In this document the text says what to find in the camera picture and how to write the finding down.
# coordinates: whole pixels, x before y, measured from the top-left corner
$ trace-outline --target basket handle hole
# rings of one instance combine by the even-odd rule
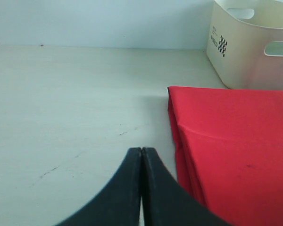
[[[272,41],[264,50],[265,55],[272,57],[283,57],[283,41]]]
[[[255,15],[252,8],[228,8],[227,12],[237,19],[252,19]]]

